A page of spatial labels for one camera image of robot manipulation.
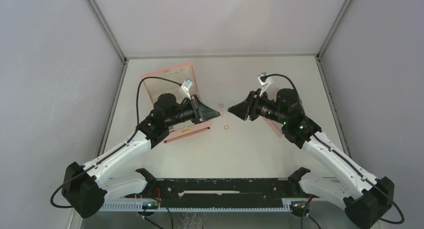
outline red wire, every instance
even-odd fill
[[[160,201],[161,200],[161,189],[158,187],[158,188],[156,188],[155,191],[157,191],[157,199]]]
[[[307,203],[312,202],[312,199],[314,199],[313,196],[312,196],[312,194],[309,194],[309,198],[307,199]]]

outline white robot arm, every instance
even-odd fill
[[[173,94],[160,95],[153,110],[122,143],[83,165],[71,163],[66,168],[63,184],[53,193],[50,203],[57,208],[74,208],[82,218],[88,218],[106,201],[141,193],[147,185],[145,176],[150,175],[148,172],[138,169],[127,176],[112,178],[113,172],[163,141],[170,133],[169,127],[189,120],[199,124],[220,116],[218,111],[204,105],[197,95],[189,96],[190,85],[186,82],[181,87],[185,97],[181,103],[177,103]],[[53,202],[60,189],[70,206]]]
[[[272,84],[269,77],[286,78],[293,89],[280,89],[276,99],[268,99],[265,90]],[[392,206],[394,184],[387,177],[377,178],[359,166],[337,148],[322,129],[305,115],[302,102],[293,82],[285,75],[262,73],[262,85],[228,111],[242,120],[256,120],[259,116],[282,124],[284,137],[322,163],[338,181],[322,178],[301,167],[290,177],[299,190],[323,198],[342,208],[349,219],[361,229],[369,229]]]

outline wall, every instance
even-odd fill
[[[422,227],[423,2],[354,0],[323,57],[354,157],[395,183],[388,228]]]
[[[314,54],[344,0],[96,0],[127,57]]]
[[[50,196],[95,155],[121,62],[85,0],[0,8],[0,228],[64,228]]]

